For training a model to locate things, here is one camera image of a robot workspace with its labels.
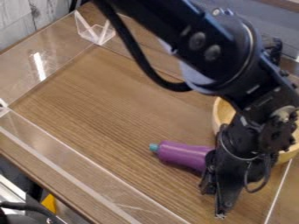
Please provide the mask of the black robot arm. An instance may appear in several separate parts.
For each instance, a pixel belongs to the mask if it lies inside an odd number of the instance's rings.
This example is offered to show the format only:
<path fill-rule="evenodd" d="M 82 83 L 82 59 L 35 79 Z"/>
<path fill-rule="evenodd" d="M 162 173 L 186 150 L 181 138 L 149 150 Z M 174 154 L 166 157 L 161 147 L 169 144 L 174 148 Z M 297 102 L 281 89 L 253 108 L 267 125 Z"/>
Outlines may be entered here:
<path fill-rule="evenodd" d="M 191 0 L 94 0 L 149 78 L 174 92 L 198 91 L 235 109 L 206 156 L 201 191 L 225 218 L 250 184 L 266 185 L 281 152 L 295 144 L 299 87 L 274 61 L 253 24 L 230 10 Z M 128 15 L 191 69 L 170 82 L 153 69 L 122 16 Z"/>

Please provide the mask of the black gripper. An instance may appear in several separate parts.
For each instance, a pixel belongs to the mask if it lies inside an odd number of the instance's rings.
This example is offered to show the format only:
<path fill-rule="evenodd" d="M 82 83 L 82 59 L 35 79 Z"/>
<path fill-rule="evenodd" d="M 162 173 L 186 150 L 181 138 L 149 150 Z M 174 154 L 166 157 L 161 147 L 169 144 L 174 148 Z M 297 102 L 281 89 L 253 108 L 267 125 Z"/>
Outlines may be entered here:
<path fill-rule="evenodd" d="M 215 195 L 215 217 L 225 219 L 233 210 L 243 189 L 258 192 L 267 184 L 278 153 L 239 156 L 222 125 L 217 135 L 217 148 L 205 158 L 201 193 Z"/>

